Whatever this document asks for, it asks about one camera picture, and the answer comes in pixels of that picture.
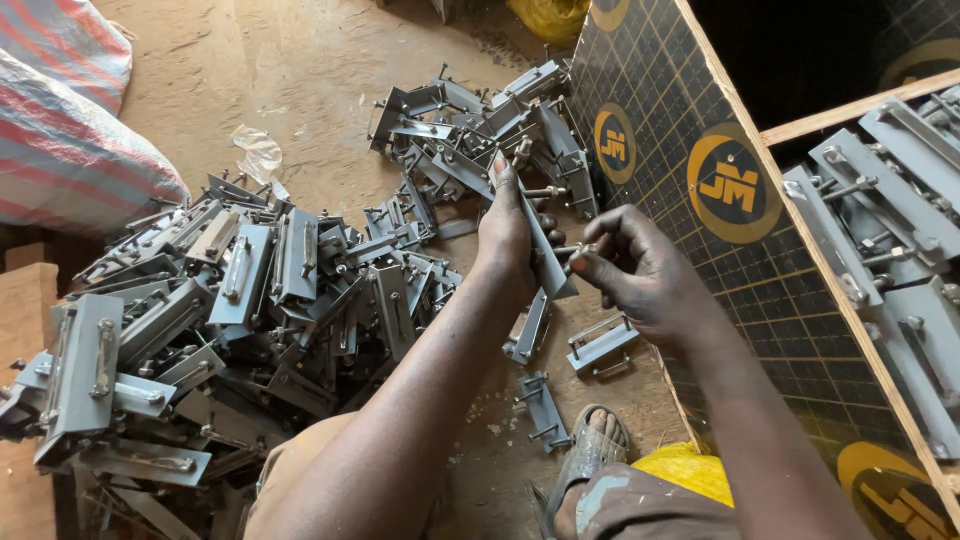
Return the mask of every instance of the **black formwork panel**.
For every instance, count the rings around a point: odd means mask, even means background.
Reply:
[[[689,258],[875,534],[910,537],[899,520],[924,514],[955,536],[678,4],[594,0],[572,79],[605,207],[635,205]],[[664,363],[700,448],[715,453],[692,374]],[[904,497],[921,511],[892,509]]]

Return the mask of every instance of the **person's right hand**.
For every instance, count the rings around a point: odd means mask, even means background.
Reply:
[[[600,289],[603,307],[616,306],[651,343],[675,349],[716,317],[720,306],[690,262],[647,216],[623,206],[598,216],[570,260],[578,276]]]

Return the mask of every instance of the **person's left hand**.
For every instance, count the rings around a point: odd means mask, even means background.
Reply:
[[[523,212],[520,182],[513,166],[497,151],[493,160],[494,199],[490,210],[480,220],[478,264],[490,264],[505,273],[508,279],[521,282],[526,300],[537,292],[537,280],[530,267],[530,226]],[[557,220],[552,215],[539,214],[540,226],[554,245],[563,245],[566,236],[555,231]]]

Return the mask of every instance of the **woven plastic sack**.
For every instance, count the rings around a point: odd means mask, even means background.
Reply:
[[[587,17],[589,0],[507,0],[531,32],[551,45],[573,47]]]
[[[82,0],[0,2],[0,222],[101,237],[188,197],[116,119],[127,40]]]
[[[697,454],[692,443],[674,443],[658,448],[635,461],[632,467],[733,506],[733,494],[720,458]]]

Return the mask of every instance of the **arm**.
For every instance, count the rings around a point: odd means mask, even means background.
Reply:
[[[571,265],[707,399],[744,538],[871,538],[823,459],[690,263],[634,207],[592,222]]]
[[[533,296],[530,231],[516,175],[506,161],[498,168],[496,200],[480,224],[468,277],[383,386],[310,463],[273,516],[272,538],[420,535],[491,358]]]

